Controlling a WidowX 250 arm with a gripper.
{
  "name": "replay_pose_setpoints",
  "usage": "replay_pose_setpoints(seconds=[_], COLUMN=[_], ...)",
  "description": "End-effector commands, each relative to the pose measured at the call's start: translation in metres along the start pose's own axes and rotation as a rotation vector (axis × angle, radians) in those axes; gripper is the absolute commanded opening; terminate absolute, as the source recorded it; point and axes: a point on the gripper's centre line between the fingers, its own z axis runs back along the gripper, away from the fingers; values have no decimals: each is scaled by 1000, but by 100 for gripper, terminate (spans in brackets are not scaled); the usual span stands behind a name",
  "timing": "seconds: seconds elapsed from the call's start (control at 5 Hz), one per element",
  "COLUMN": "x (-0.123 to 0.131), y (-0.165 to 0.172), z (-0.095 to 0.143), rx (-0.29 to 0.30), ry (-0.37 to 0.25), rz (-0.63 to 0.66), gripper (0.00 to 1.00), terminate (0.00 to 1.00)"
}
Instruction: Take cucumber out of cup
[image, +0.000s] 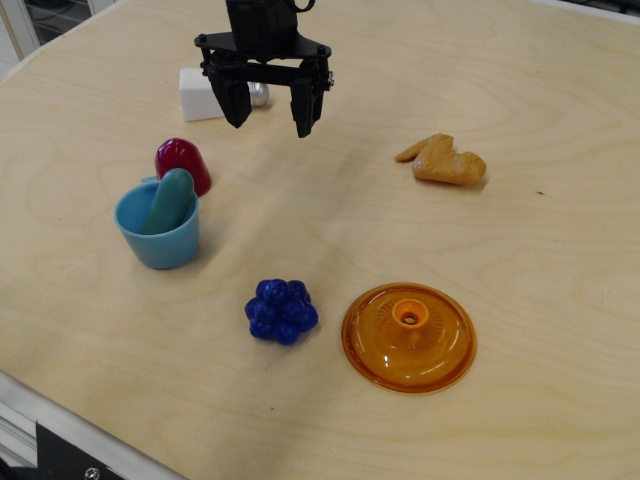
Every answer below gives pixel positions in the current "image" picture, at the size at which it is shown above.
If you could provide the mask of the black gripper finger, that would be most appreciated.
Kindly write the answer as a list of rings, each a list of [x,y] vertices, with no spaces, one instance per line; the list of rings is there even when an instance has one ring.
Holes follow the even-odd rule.
[[[299,138],[310,135],[313,125],[321,118],[327,90],[328,60],[304,60],[290,85],[290,106]]]
[[[224,54],[211,54],[203,70],[226,120],[240,128],[252,112],[247,81],[241,76],[242,62]]]

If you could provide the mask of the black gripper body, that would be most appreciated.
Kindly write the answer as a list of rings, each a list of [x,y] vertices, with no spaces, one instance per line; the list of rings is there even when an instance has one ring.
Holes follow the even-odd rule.
[[[298,32],[298,16],[314,6],[313,1],[304,6],[294,1],[228,1],[231,30],[200,34],[194,40],[203,56],[203,75],[278,86],[308,79],[322,92],[330,90],[331,48]]]

